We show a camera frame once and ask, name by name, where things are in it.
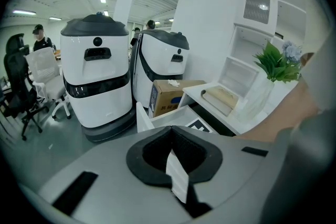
vase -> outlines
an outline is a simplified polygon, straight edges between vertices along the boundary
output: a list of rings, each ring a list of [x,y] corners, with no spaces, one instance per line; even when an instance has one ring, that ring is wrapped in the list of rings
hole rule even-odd
[[[259,87],[250,92],[245,106],[239,113],[238,120],[246,122],[254,119],[264,109],[274,85],[274,82],[265,78]]]

white chair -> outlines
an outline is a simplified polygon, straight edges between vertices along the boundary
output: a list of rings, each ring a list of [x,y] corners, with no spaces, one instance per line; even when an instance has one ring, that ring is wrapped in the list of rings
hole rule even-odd
[[[36,50],[28,54],[26,60],[34,77],[33,85],[36,87],[37,95],[47,101],[56,101],[56,107],[51,114],[52,118],[56,118],[56,111],[63,106],[67,118],[70,119],[71,115],[67,107],[69,99],[65,95],[63,77],[60,75],[52,48]]]

green leaves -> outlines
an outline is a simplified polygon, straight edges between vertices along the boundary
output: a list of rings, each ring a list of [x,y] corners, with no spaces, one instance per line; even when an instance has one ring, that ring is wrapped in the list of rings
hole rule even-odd
[[[254,55],[254,57],[260,61],[260,63],[254,63],[263,69],[267,74],[267,79],[284,83],[298,79],[299,64],[288,61],[286,56],[282,55],[269,41],[263,53]]]

gray robot lid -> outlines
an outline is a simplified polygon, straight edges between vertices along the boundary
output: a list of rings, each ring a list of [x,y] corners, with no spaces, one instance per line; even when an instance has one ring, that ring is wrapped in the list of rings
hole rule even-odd
[[[127,36],[128,34],[123,23],[101,14],[73,19],[61,30],[61,35],[68,37]]]
[[[159,29],[149,29],[149,30],[143,30],[140,32],[141,34],[150,35],[166,44],[169,44],[171,46],[189,50],[189,43],[187,41],[187,38],[182,35],[181,32],[175,33],[175,32],[166,32],[164,30]]]

black office chair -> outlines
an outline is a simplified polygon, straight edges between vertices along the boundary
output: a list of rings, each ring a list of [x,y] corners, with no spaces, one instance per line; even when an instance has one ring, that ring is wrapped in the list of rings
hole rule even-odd
[[[6,109],[8,110],[6,111],[6,115],[16,118],[18,113],[24,113],[26,111],[27,115],[23,118],[24,127],[21,134],[22,139],[25,141],[27,137],[24,134],[29,121],[32,120],[38,128],[38,132],[41,133],[42,129],[33,116],[41,110],[45,110],[48,113],[49,109],[43,106],[34,110],[36,107],[36,91],[34,88],[29,91],[27,87],[27,83],[29,83],[28,63],[24,55],[29,53],[29,47],[24,46],[23,35],[24,34],[17,34],[8,40],[4,66],[13,93],[13,97],[8,101],[9,104]]]

